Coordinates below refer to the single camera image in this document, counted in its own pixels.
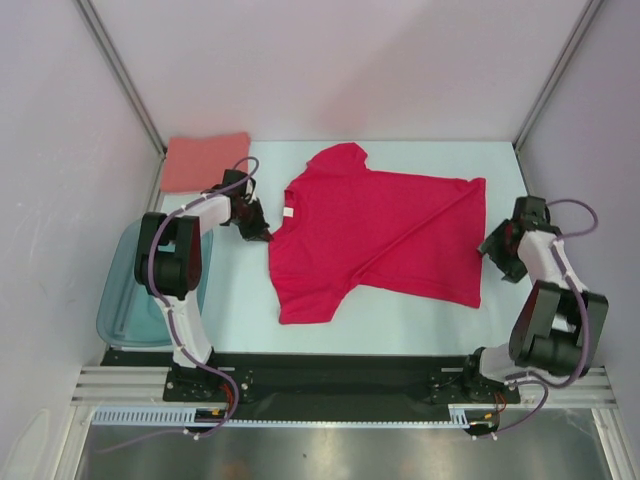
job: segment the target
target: shiny metal surface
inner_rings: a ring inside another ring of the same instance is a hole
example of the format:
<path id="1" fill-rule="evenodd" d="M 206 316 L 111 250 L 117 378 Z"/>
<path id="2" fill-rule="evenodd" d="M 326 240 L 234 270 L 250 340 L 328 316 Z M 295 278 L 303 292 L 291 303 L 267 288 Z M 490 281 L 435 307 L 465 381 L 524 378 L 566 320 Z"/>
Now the shiny metal surface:
<path id="1" fill-rule="evenodd" d="M 200 442 L 172 434 L 93 453 L 151 431 L 92 427 L 77 480 L 612 478 L 590 410 L 544 411 L 497 442 L 452 430 L 227 428 Z"/>

